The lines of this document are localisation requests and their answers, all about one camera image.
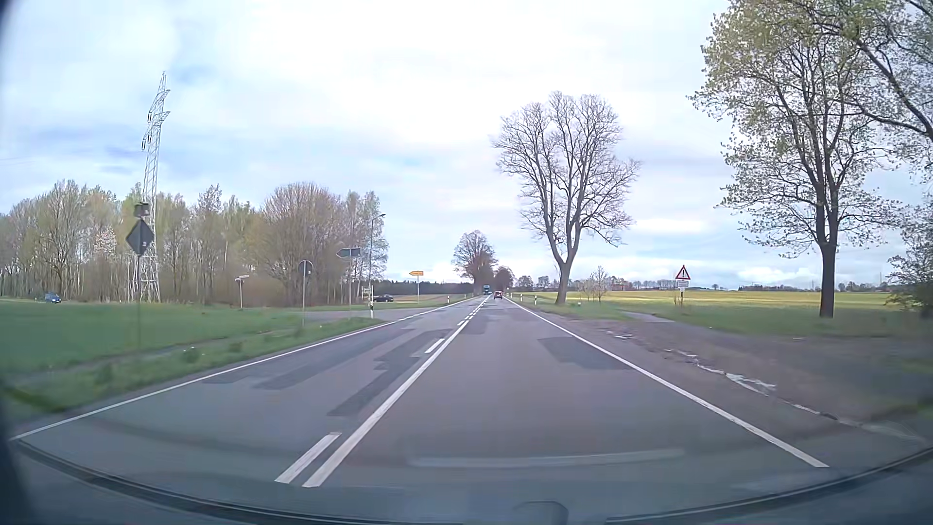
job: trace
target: sign post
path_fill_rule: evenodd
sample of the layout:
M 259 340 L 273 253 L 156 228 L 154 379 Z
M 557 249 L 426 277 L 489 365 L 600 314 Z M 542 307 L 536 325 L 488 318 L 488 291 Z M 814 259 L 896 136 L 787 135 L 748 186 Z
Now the sign post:
M 677 281 L 677 287 L 680 289 L 680 305 L 683 306 L 684 290 L 690 285 L 690 273 L 687 271 L 687 266 L 685 264 L 680 266 L 680 271 L 674 276 L 674 280 Z
M 308 295 L 308 276 L 314 271 L 314 263 L 307 259 L 302 259 L 298 263 L 301 271 L 301 326 L 304 326 L 304 298 Z
M 421 276 L 423 276 L 424 274 L 425 272 L 421 270 L 415 270 L 413 272 L 409 272 L 410 276 L 414 276 L 414 290 L 415 290 L 414 302 L 415 303 L 421 303 Z
M 337 250 L 337 257 L 349 259 L 350 265 L 347 266 L 347 304 L 353 306 L 353 261 L 363 252 L 360 247 L 341 248 Z
M 152 228 L 146 224 L 143 217 L 149 215 L 149 204 L 141 203 L 133 207 L 133 214 L 136 216 L 136 223 L 132 230 L 126 236 L 126 242 L 136 254 L 136 346 L 138 349 L 143 347 L 143 283 L 141 282 L 139 266 L 142 263 L 143 254 L 152 244 L 156 236 L 152 233 Z

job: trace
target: diamond-shaped sign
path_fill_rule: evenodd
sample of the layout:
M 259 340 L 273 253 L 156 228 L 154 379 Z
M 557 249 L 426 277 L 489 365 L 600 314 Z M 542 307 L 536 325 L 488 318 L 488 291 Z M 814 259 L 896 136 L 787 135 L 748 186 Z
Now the diamond-shaped sign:
M 151 244 L 155 238 L 156 236 L 152 233 L 152 228 L 149 228 L 149 225 L 146 224 L 144 220 L 140 219 L 133 225 L 130 234 L 126 236 L 126 242 L 136 255 L 142 257 L 143 254 L 146 253 L 146 249 L 149 248 L 149 244 Z

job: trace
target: windshield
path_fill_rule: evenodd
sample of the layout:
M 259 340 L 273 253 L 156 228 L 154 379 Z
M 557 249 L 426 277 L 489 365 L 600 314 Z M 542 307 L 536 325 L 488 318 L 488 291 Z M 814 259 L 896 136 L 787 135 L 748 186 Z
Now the windshield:
M 0 41 L 42 519 L 928 510 L 931 0 L 92 7 Z

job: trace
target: tree trunk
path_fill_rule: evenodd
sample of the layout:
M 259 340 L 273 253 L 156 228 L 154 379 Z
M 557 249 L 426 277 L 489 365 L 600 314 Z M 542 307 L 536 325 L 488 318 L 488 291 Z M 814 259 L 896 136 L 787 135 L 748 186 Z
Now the tree trunk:
M 820 246 L 823 255 L 823 279 L 819 296 L 819 317 L 832 319 L 836 299 L 836 247 Z
M 557 299 L 554 301 L 556 305 L 563 305 L 567 302 L 567 282 L 570 281 L 570 258 L 567 258 L 567 262 L 564 264 L 558 265 L 561 270 L 561 280 L 557 285 Z

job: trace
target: priority road sign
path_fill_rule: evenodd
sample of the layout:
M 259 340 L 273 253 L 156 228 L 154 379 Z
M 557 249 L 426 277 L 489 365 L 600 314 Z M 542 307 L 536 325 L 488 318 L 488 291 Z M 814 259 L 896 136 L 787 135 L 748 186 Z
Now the priority road sign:
M 149 225 L 146 224 L 144 220 L 140 219 L 136 221 L 132 230 L 130 230 L 130 234 L 126 236 L 126 242 L 136 255 L 142 257 L 155 238 L 156 236 L 152 233 L 152 228 L 149 228 Z
M 687 280 L 687 281 L 690 280 L 690 274 L 687 273 L 687 266 L 686 266 L 686 265 L 680 266 L 680 271 L 677 272 L 677 275 L 676 275 L 676 277 L 674 277 L 674 279 L 677 279 L 677 280 Z

